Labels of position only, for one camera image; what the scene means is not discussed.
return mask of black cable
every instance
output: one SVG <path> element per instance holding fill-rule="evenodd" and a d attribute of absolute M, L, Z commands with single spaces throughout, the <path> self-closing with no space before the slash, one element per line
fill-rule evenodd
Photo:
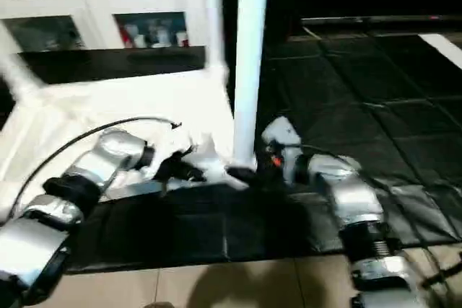
<path fill-rule="evenodd" d="M 94 133 L 97 133 L 98 131 L 105 130 L 107 128 L 110 128 L 111 126 L 116 126 L 118 124 L 124 124 L 124 123 L 130 123 L 130 122 L 135 122 L 138 120 L 154 120 L 158 123 L 168 123 L 172 126 L 172 128 L 176 128 L 179 126 L 179 124 L 176 124 L 172 122 L 171 120 L 164 119 L 164 118 L 159 118 L 159 117 L 132 117 L 132 118 L 126 118 L 126 119 L 121 119 L 117 120 L 112 123 L 107 123 L 102 126 L 98 126 L 96 128 L 93 128 L 92 130 L 86 131 L 85 133 L 78 135 L 77 137 L 73 138 L 72 140 L 68 141 L 65 143 L 63 146 L 61 146 L 59 149 L 54 151 L 49 157 L 47 157 L 45 160 L 43 160 L 40 165 L 37 166 L 37 168 L 32 171 L 32 173 L 27 177 L 26 181 L 22 184 L 21 188 L 19 189 L 19 192 L 14 199 L 13 205 L 11 209 L 9 210 L 8 217 L 6 218 L 6 222 L 11 220 L 14 216 L 14 213 L 17 209 L 17 205 L 19 204 L 19 201 L 21 200 L 21 197 L 24 195 L 24 192 L 29 185 L 30 182 L 35 178 L 35 176 L 54 158 L 56 158 L 60 153 L 68 149 L 70 146 L 75 144 L 76 142 L 79 142 L 80 140 L 87 138 L 88 136 L 93 135 Z"/>
<path fill-rule="evenodd" d="M 335 159 L 341 160 L 343 163 L 350 165 L 347 160 L 344 158 L 340 157 L 339 155 L 321 148 L 317 146 L 312 146 L 310 144 L 288 144 L 284 145 L 285 147 L 289 148 L 301 148 L 301 149 L 312 149 L 313 151 L 316 152 L 316 154 L 325 154 L 329 155 L 330 157 L 333 157 Z M 392 200 L 393 204 L 398 207 L 399 211 L 401 214 L 404 216 L 404 218 L 407 220 L 409 226 L 411 227 L 412 232 L 414 233 L 414 236 L 419 240 L 422 249 L 424 250 L 425 255 L 427 256 L 427 259 L 429 260 L 429 263 L 432 264 L 432 267 L 434 267 L 434 270 L 438 274 L 439 282 L 443 283 L 446 291 L 446 299 L 447 299 L 447 307 L 453 307 L 454 305 L 454 293 L 453 290 L 449 287 L 445 272 L 442 270 L 440 262 L 436 258 L 435 254 L 430 250 L 430 247 L 428 246 L 427 240 L 422 236 L 420 233 L 419 229 L 417 228 L 417 225 L 411 215 L 406 211 L 406 208 L 404 205 L 400 202 L 400 200 L 395 196 L 395 194 L 391 191 L 390 187 L 388 187 L 386 184 L 381 183 L 374 178 L 372 178 L 370 175 L 366 173 L 366 171 L 361 170 L 361 172 L 358 172 L 367 182 L 371 183 L 371 185 L 374 185 L 375 187 L 384 190 L 390 199 Z"/>

